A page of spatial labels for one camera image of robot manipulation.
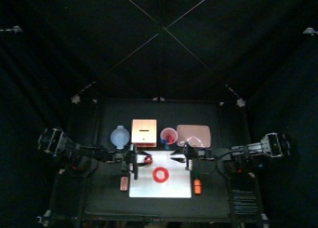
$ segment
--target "orange block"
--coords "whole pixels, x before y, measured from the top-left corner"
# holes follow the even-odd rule
[[[132,143],[136,147],[156,147],[156,120],[132,121]]]

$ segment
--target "red circle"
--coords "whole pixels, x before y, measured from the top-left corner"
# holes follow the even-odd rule
[[[159,171],[162,171],[162,172],[164,173],[164,178],[163,178],[163,179],[159,179],[158,176],[156,176],[156,173],[158,173]],[[158,168],[154,170],[154,172],[152,172],[152,177],[154,177],[154,180],[155,180],[156,182],[164,182],[164,181],[167,181],[167,180],[168,180],[168,171],[167,171],[167,169],[163,168],[163,167],[158,167]]]

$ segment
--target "ceiling wire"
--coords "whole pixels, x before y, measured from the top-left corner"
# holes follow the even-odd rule
[[[204,62],[199,59],[199,57],[192,53],[192,51],[186,47],[186,45],[182,43],[182,41],[176,38],[176,36],[170,32],[167,28],[164,28],[168,35],[172,37],[172,39],[179,43],[179,45],[186,49],[186,51],[191,54],[191,56],[196,59],[196,61],[202,64],[202,66],[208,70],[214,71]],[[239,94],[235,92],[235,90],[225,83],[225,81],[218,77],[218,74],[215,74],[218,80],[223,83],[225,87],[233,92],[233,94],[237,96],[238,99],[242,99]]]
[[[159,21],[147,13],[147,11],[134,2],[134,0],[128,0],[132,5],[148,16],[148,18],[159,24]],[[206,0],[202,0],[167,27],[162,26],[160,32],[166,31],[168,35],[174,38],[174,40],[180,44],[180,46],[186,49],[186,51],[191,54],[191,56],[196,59],[196,61],[202,64],[202,66],[208,70],[214,71],[206,64],[204,62],[199,59],[199,57],[192,53],[192,51],[186,47],[186,45],[182,43],[182,41],[176,38],[176,36],[170,32],[168,27],[171,27]],[[103,74],[107,74],[156,36],[159,33],[140,46],[138,47],[132,53],[116,64],[114,65]],[[237,93],[237,91],[223,82],[223,80],[218,77],[218,80],[223,83],[225,87],[231,91],[231,93],[235,95],[235,97],[242,100],[242,97]],[[94,81],[91,84],[88,84],[84,89],[74,96],[78,97],[94,84],[96,81]]]
[[[132,4],[134,4],[134,6],[136,7],[136,8],[139,8],[139,10],[150,17],[150,19],[154,21],[154,22],[156,22],[158,23],[158,21],[155,20],[155,18],[146,12],[146,10],[132,1],[132,0],[128,0]]]
[[[206,0],[202,0],[166,28],[168,29]]]

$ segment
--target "black wall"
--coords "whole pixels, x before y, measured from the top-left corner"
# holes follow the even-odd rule
[[[19,37],[0,38],[0,227],[40,227],[52,172],[37,139],[66,124],[71,100]]]
[[[318,37],[309,36],[249,103],[255,141],[269,132],[294,140],[291,157],[271,161],[262,177],[275,227],[318,225]]]

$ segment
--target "pink tray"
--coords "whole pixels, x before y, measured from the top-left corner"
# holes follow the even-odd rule
[[[178,146],[183,147],[184,141],[190,145],[199,148],[208,148],[211,146],[211,133],[208,126],[179,125],[176,127],[178,133]]]

